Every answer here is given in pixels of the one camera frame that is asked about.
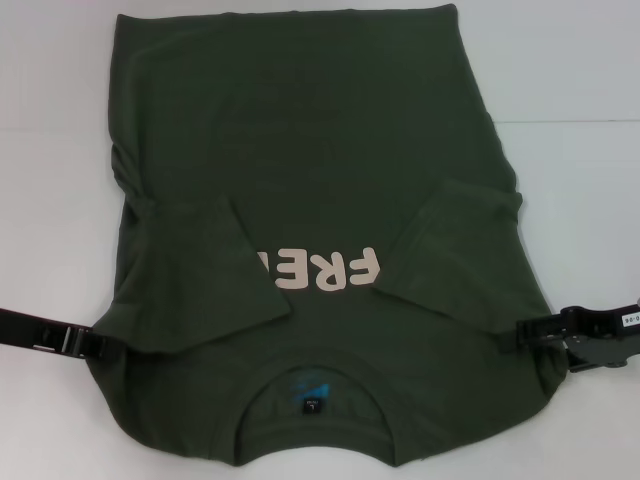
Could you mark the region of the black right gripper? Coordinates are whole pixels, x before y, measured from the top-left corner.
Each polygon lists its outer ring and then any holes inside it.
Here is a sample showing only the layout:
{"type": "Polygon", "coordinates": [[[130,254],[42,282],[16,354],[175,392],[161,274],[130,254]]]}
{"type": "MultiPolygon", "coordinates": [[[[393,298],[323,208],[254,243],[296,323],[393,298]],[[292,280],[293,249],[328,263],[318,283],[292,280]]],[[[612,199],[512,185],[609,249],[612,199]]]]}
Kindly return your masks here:
{"type": "Polygon", "coordinates": [[[610,310],[572,306],[544,318],[519,321],[518,347],[547,345],[567,338],[571,373],[625,367],[639,354],[639,305],[610,310]]]}

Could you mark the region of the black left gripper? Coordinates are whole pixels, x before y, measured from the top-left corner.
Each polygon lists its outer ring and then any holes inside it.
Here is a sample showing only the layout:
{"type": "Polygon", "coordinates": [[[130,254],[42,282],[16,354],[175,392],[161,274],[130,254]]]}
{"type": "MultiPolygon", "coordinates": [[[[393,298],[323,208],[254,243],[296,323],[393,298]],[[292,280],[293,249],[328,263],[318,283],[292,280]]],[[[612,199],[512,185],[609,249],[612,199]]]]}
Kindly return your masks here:
{"type": "Polygon", "coordinates": [[[88,327],[1,310],[1,344],[43,350],[78,359],[112,360],[121,342],[88,327]]]}

